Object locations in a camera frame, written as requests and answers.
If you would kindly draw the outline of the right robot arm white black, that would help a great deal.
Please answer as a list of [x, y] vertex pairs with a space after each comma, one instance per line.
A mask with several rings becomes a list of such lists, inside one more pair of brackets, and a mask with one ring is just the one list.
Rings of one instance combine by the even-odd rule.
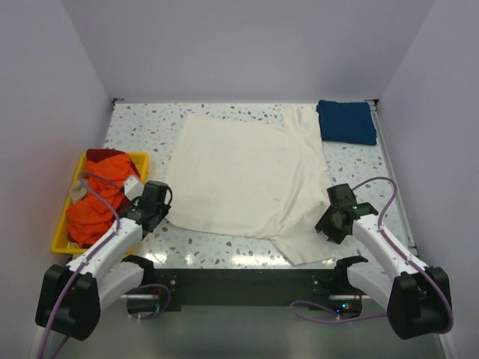
[[354, 237], [380, 266], [373, 271], [361, 255], [338, 260], [327, 287], [343, 294], [357, 289], [369, 295], [385, 309], [390, 326], [403, 340], [449, 332], [454, 315], [447, 273], [410, 252], [384, 225], [385, 213], [370, 203], [359, 203], [349, 185], [334, 185], [327, 194], [330, 205], [316, 231], [336, 244]]

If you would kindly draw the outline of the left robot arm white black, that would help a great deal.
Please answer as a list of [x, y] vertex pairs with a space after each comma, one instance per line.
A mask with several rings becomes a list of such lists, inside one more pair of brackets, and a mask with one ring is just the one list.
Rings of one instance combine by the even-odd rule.
[[85, 340], [122, 295], [151, 291], [158, 284], [152, 261], [127, 251], [158, 227], [172, 199], [167, 184], [146, 182], [124, 210], [112, 211], [111, 227], [92, 247], [65, 266], [51, 266], [43, 276], [36, 325]]

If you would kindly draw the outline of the cream white t shirt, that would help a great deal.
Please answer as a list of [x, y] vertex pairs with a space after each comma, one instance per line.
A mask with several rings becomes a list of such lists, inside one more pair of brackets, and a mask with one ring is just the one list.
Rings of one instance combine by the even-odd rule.
[[284, 112], [279, 125], [190, 114], [165, 176], [168, 220], [204, 233], [268, 239], [294, 265], [330, 258], [316, 223], [332, 184], [318, 113]]

